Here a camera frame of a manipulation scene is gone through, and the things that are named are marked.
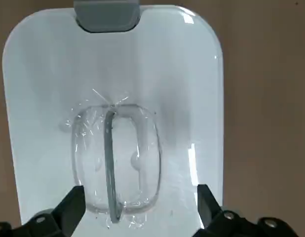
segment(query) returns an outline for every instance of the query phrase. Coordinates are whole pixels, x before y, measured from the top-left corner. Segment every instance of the white surface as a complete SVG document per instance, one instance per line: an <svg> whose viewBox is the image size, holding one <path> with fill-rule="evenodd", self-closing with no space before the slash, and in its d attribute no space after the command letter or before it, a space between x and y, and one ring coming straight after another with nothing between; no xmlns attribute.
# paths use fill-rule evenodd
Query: white surface
<svg viewBox="0 0 305 237"><path fill-rule="evenodd" d="M104 228L86 212L74 236L191 236L195 193L209 185L222 203L223 57L209 25L175 6L143 7L130 32L90 34L73 9L37 12L10 34L3 77L22 223L72 188L71 134L59 124L92 89L156 112L161 188L146 223Z"/></svg>

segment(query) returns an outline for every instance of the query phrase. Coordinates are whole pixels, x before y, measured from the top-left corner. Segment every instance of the transparent glass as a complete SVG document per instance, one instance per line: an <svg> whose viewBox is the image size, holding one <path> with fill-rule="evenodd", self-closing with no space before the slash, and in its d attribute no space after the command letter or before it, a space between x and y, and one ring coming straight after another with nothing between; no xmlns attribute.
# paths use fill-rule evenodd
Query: transparent glass
<svg viewBox="0 0 305 237"><path fill-rule="evenodd" d="M161 149L148 110L131 104L80 111L73 123L72 149L75 181L85 187L89 210L110 213L117 222L120 212L142 213L155 204Z"/></svg>

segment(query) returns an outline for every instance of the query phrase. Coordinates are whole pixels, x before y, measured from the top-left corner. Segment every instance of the brown background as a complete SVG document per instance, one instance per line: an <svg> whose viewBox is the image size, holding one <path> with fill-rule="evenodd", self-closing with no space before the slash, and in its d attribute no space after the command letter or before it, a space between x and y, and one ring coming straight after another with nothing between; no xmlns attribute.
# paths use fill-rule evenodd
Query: brown background
<svg viewBox="0 0 305 237"><path fill-rule="evenodd" d="M224 53L224 205L276 216L305 237L305 0L142 0L183 5ZM19 225L1 72L4 42L25 16L73 0L0 0L0 221Z"/></svg>

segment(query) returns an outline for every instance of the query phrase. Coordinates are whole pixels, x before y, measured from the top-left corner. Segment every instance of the gray tab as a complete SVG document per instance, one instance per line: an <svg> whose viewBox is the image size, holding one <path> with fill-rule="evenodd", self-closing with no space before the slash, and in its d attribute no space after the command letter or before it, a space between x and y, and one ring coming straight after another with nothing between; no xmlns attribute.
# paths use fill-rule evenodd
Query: gray tab
<svg viewBox="0 0 305 237"><path fill-rule="evenodd" d="M87 31L125 32L140 18L139 0L74 0L79 24Z"/></svg>

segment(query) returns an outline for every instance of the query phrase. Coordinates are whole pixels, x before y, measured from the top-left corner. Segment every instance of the screw head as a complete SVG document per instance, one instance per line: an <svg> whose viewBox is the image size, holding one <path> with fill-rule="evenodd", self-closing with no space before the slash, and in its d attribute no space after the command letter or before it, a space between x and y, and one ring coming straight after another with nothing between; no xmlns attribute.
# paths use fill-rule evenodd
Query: screw head
<svg viewBox="0 0 305 237"><path fill-rule="evenodd" d="M271 228L276 228L277 226L276 222L270 219L266 219L265 224Z"/></svg>
<svg viewBox="0 0 305 237"><path fill-rule="evenodd" d="M229 220L232 220L234 218L234 216L231 212L225 212L224 216Z"/></svg>

